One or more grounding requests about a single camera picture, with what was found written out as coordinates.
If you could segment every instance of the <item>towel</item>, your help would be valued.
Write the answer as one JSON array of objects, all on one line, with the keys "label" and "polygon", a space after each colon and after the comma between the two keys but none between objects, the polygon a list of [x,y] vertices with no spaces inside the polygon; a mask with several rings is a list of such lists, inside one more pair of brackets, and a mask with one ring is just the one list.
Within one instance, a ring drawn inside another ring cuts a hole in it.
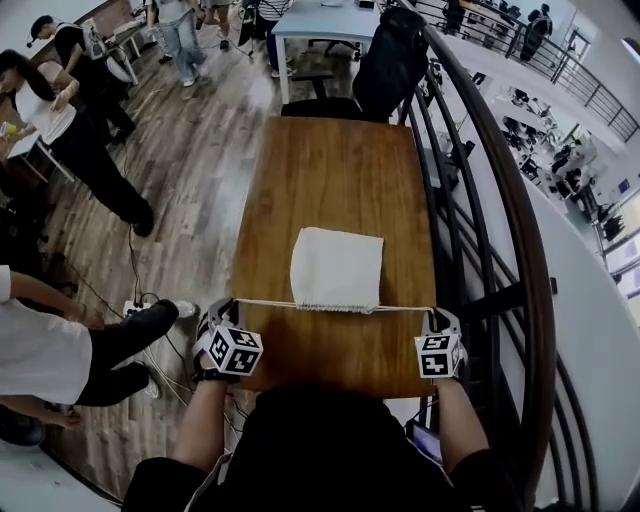
[{"label": "towel", "polygon": [[297,307],[371,313],[380,304],[383,243],[343,231],[301,229],[290,272]]}]

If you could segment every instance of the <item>table leg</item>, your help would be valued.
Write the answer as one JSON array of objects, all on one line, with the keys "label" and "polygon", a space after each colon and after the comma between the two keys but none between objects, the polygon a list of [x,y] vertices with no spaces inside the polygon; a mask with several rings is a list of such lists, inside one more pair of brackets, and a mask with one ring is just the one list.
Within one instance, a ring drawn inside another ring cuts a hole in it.
[{"label": "table leg", "polygon": [[29,160],[27,160],[23,155],[20,155],[20,158],[22,158],[22,161],[25,163],[25,165],[29,169],[31,169],[38,176],[38,178],[40,178],[45,183],[49,183],[49,180],[47,178],[45,178],[42,174],[40,174],[38,172],[38,169],[36,169],[33,165],[31,165],[31,162],[29,162]]},{"label": "table leg", "polygon": [[278,51],[278,69],[280,70],[280,94],[282,104],[289,103],[289,77],[287,75],[287,50],[284,47],[284,37],[276,36],[276,50]]},{"label": "table leg", "polygon": [[131,47],[133,48],[133,53],[136,56],[136,58],[140,58],[140,50],[138,49],[138,44],[136,43],[135,39],[133,39],[133,37],[131,39],[129,39],[129,42],[131,43]]},{"label": "table leg", "polygon": [[138,85],[138,77],[136,76],[135,71],[133,71],[133,67],[131,66],[131,62],[129,61],[129,57],[124,56],[124,67],[127,68],[127,73],[131,77],[131,83],[133,85]]},{"label": "table leg", "polygon": [[67,178],[67,181],[70,181],[71,183],[75,183],[76,179],[71,175],[69,171],[67,171],[64,167],[62,167],[60,162],[58,162],[55,158],[53,158],[51,151],[45,148],[40,141],[36,142],[36,146],[38,146],[40,148],[40,151],[42,151],[45,155],[47,155],[47,158],[51,160],[53,165],[55,165],[58,168],[58,170],[62,174],[64,174],[65,178]]}]

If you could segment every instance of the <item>black shoe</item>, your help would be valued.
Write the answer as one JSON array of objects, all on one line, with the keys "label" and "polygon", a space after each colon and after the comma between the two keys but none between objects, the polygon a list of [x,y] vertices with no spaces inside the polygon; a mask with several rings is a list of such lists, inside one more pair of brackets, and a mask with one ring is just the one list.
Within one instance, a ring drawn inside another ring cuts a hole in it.
[{"label": "black shoe", "polygon": [[154,220],[153,220],[153,210],[149,208],[149,212],[145,215],[145,219],[140,222],[136,222],[133,225],[133,232],[139,237],[146,238],[153,231]]},{"label": "black shoe", "polygon": [[125,131],[118,128],[118,131],[113,136],[112,142],[114,144],[124,144],[129,138],[129,135],[131,135],[132,133],[133,133],[133,130]]}]

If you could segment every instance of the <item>floor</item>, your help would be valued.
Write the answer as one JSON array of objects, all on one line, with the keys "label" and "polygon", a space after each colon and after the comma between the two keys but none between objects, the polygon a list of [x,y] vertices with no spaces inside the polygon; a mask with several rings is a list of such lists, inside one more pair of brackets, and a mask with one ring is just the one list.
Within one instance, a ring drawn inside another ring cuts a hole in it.
[{"label": "floor", "polygon": [[[237,18],[234,25],[240,26]],[[234,29],[232,39],[237,37]],[[140,290],[206,306],[227,288],[263,127],[268,116],[279,113],[281,103],[263,42],[256,43],[250,59],[233,47],[221,52],[216,27],[204,27],[198,38],[208,58],[202,78],[189,89],[176,81],[171,63],[158,64],[157,47],[134,63],[140,84],[132,89],[126,109],[137,129],[126,147],[115,148],[112,155],[156,213],[151,237],[131,237]],[[337,78],[330,82],[329,94],[347,96],[357,64],[339,49],[337,57],[324,59],[325,47],[326,43],[316,44],[301,55],[307,48],[300,44],[289,53],[297,55],[294,64],[301,69],[330,67]],[[291,95],[303,99],[313,97],[313,92],[308,84],[296,84]],[[77,271],[120,312],[124,301],[133,297],[135,285],[128,226],[81,183],[71,185],[57,176],[50,192],[57,207],[47,228],[50,241],[43,249],[67,256],[69,265],[61,279],[78,281]],[[108,321],[118,320],[86,284],[79,282],[79,288],[80,302],[104,311]],[[175,327],[170,338],[180,353],[189,354],[193,325]],[[169,343],[160,340],[152,351],[169,378],[184,384],[180,359]],[[93,483],[122,498],[136,464],[167,455],[176,438],[184,405],[161,384],[163,396],[156,401],[139,393],[115,407],[82,409],[85,428],[50,429],[50,448]],[[233,392],[241,408],[252,408],[252,394]],[[177,393],[188,401],[188,391],[178,388]],[[231,399],[227,415],[241,428],[242,417]],[[233,449],[237,435],[229,424],[226,434],[227,447]]]}]

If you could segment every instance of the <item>power strip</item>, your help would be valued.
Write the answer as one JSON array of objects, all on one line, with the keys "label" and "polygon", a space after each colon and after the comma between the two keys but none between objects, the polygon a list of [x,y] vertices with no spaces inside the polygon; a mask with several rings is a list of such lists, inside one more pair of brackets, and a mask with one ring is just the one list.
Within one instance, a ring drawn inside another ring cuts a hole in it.
[{"label": "power strip", "polygon": [[143,302],[142,307],[139,307],[135,306],[132,300],[125,300],[124,308],[122,310],[122,316],[127,318],[129,315],[132,315],[137,311],[142,311],[143,309],[149,309],[151,306],[153,306],[153,304],[150,304],[149,302]]}]

